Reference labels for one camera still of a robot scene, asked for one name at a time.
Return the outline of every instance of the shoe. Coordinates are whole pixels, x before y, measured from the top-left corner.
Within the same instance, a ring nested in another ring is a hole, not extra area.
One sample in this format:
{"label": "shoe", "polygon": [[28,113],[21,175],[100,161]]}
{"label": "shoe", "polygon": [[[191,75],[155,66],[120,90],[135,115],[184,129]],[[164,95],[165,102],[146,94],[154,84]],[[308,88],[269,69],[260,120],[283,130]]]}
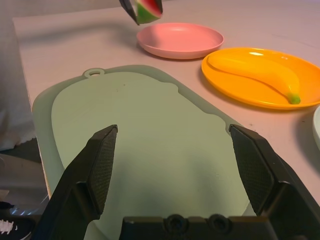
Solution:
{"label": "shoe", "polygon": [[25,217],[0,217],[1,240],[25,240],[35,228],[35,222]]}

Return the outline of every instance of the table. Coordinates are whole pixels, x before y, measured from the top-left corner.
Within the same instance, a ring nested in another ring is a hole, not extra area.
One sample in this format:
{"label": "table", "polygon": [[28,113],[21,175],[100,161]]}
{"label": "table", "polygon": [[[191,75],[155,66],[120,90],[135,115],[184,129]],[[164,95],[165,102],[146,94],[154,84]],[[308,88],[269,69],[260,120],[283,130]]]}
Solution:
{"label": "table", "polygon": [[[173,0],[158,23],[187,22],[225,36],[223,47],[273,49],[320,66],[320,3],[302,0]],[[271,111],[236,102],[211,87],[201,60],[174,61],[137,47],[136,26],[122,8],[14,19],[29,101],[90,68],[143,64],[159,68],[265,137],[320,204],[320,152],[312,134],[315,108]]]}

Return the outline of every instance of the orange plate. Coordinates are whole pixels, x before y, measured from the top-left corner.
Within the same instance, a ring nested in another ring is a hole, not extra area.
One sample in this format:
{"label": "orange plate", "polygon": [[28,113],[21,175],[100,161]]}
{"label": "orange plate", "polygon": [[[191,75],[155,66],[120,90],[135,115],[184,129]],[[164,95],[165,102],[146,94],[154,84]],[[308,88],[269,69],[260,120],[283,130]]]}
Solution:
{"label": "orange plate", "polygon": [[226,48],[220,51],[248,55],[258,53],[261,57],[276,61],[293,70],[300,79],[300,104],[290,104],[285,96],[257,80],[238,76],[212,68],[208,56],[201,64],[206,79],[220,92],[240,102],[279,110],[293,110],[320,104],[320,68],[296,56],[258,48]]}

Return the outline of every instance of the yellow banana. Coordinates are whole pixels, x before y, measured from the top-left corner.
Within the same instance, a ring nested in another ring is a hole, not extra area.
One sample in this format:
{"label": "yellow banana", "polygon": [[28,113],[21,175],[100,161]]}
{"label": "yellow banana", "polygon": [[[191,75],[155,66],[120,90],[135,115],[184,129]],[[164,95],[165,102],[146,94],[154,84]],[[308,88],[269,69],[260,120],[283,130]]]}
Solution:
{"label": "yellow banana", "polygon": [[263,82],[283,94],[290,104],[299,104],[300,81],[289,68],[261,56],[243,54],[225,54],[219,51],[208,56],[207,62],[212,67],[242,77]]}

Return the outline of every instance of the toy watermelon slice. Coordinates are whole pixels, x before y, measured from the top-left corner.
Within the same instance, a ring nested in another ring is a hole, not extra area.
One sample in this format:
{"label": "toy watermelon slice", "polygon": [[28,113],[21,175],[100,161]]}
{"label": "toy watermelon slice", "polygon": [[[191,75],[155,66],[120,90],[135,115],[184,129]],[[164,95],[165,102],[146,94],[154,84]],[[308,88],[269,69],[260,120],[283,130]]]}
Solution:
{"label": "toy watermelon slice", "polygon": [[136,15],[138,24],[148,24],[160,19],[162,12],[155,0],[137,0]]}

